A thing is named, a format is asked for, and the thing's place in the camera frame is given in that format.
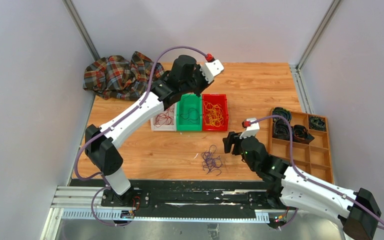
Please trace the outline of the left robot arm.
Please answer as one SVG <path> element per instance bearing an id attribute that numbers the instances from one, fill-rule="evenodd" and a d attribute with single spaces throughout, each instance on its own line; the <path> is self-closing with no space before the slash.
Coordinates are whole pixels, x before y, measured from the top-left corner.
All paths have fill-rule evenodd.
<path id="1" fill-rule="evenodd" d="M 98 167 L 120 206 L 129 206 L 133 193 L 129 190 L 131 183 L 122 168 L 124 160 L 119 147 L 139 127 L 179 102 L 183 95 L 193 93 L 200 96 L 223 70 L 219 60 L 198 64 L 195 58 L 180 55 L 171 70 L 152 82 L 149 93 L 111 121 L 100 127 L 92 124 L 86 128 L 84 152 Z"/>

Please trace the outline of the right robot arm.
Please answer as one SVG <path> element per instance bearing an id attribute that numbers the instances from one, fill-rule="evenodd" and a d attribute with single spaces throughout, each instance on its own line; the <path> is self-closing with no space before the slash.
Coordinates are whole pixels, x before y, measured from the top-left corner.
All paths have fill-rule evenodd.
<path id="1" fill-rule="evenodd" d="M 265 200 L 271 208 L 292 207 L 322 217 L 354 240 L 374 238 L 381 211 L 369 190 L 354 191 L 326 182 L 269 154 L 254 136 L 240 135 L 231 131 L 223 138 L 224 152 L 241 156 L 268 185 Z"/>

